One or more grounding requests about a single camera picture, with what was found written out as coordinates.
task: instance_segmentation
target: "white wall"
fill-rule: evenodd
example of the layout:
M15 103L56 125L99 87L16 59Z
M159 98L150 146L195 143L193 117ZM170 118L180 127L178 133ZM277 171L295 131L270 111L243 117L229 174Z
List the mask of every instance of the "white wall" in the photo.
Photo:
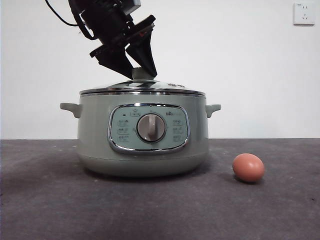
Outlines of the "white wall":
M293 26L292 0L141 0L154 14L156 80L222 104L211 138L320 137L320 1L316 24ZM69 22L67 0L51 0ZM1 138L74 139L59 109L78 92L123 81L89 52L100 44L60 22L43 0L1 1Z

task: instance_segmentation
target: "control panel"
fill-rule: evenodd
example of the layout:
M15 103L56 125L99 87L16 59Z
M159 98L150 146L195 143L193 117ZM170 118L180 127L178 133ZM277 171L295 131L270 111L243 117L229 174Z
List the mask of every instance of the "control panel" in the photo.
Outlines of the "control panel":
M189 132L188 116L182 107L135 103L112 111L108 140L120 152L169 151L186 144Z

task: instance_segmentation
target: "button label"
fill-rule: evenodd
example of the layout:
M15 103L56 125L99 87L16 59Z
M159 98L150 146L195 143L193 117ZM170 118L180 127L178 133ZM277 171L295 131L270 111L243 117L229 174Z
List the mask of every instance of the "button label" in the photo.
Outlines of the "button label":
M128 120L119 120L118 123L117 123L117 125L118 125L119 127L128 126L128 124L129 124L129 121L128 121Z
M118 140L120 143L128 143L129 142L129 136L119 136Z
M182 126L174 126L172 130L173 134L182 134L184 132Z
M130 113L131 117L140 117L140 112L138 111L133 111Z
M182 126L181 120L172 120L173 126Z
M181 135L174 135L173 136L173 141L174 142L180 142L181 141Z
M116 133L117 133L117 134L129 134L127 127L118 128L117 131L116 131Z

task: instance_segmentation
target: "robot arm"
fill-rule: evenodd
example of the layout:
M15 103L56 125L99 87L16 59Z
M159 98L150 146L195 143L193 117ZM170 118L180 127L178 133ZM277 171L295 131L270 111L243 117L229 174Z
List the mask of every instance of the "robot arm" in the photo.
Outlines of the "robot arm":
M101 41L102 46L90 53L100 65L133 79L133 66L126 57L126 51L145 72L152 77L157 75L150 46L156 18L150 15L134 24L130 16L141 6L140 0L68 1L83 35L90 40Z

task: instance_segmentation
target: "lid knob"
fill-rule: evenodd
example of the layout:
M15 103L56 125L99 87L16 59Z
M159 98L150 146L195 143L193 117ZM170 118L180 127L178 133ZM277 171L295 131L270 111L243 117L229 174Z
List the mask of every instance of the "lid knob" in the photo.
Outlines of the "lid knob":
M134 80L153 80L155 79L147 73L142 67L135 67L132 69L132 77Z

